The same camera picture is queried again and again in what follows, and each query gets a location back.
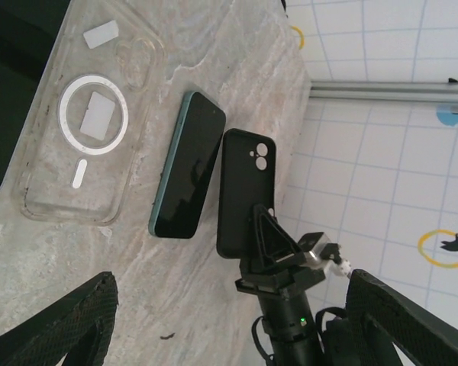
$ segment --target smartphone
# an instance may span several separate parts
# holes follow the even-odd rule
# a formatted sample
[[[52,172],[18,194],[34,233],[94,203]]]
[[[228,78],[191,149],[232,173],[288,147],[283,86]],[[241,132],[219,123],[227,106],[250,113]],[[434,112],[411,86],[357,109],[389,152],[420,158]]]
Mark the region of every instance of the smartphone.
[[[0,186],[69,0],[0,0]]]
[[[185,95],[151,212],[151,235],[195,235],[225,123],[225,113],[204,95]]]
[[[251,258],[256,243],[255,204],[275,210],[276,144],[267,136],[231,129],[222,143],[217,251],[223,258]]]

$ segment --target yellow tape circle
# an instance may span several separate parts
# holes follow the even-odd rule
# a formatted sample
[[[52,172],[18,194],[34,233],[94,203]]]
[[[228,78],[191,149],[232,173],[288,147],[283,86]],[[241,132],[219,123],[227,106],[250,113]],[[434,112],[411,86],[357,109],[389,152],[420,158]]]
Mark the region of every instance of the yellow tape circle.
[[[298,33],[298,35],[300,36],[300,44],[298,45],[298,49],[301,50],[302,48],[304,48],[304,45],[305,45],[305,37],[304,37],[304,33],[300,30],[299,27],[296,27],[295,25],[292,25],[292,29]]]
[[[422,248],[422,246],[424,245],[424,242],[426,240],[428,240],[429,238],[431,238],[432,236],[435,236],[437,234],[447,234],[447,235],[450,235],[450,236],[455,236],[455,233],[453,231],[443,230],[443,229],[433,230],[433,231],[430,231],[429,233],[425,233],[419,239],[419,243],[418,243],[419,252],[421,253],[421,255],[423,257],[426,258],[426,260],[428,262],[430,262],[433,265],[437,265],[438,267],[441,267],[441,268],[458,268],[458,262],[456,262],[456,263],[441,263],[441,262],[438,262],[438,261],[432,259],[429,255],[427,255],[424,252],[424,250]]]

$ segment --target phone screen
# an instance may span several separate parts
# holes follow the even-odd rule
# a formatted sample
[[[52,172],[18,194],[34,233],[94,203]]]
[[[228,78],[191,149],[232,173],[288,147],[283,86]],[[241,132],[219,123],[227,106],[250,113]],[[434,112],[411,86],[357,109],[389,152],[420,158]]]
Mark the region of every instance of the phone screen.
[[[157,217],[155,234],[191,238],[197,230],[214,169],[225,114],[202,94],[192,95]]]
[[[0,185],[69,0],[0,0]]]

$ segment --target teal smartphone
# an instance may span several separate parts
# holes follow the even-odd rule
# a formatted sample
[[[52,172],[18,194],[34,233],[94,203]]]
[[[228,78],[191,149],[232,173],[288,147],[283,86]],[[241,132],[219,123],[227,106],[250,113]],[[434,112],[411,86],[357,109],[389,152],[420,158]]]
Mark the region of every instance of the teal smartphone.
[[[202,93],[185,94],[151,211],[151,235],[195,235],[225,124],[225,113]]]

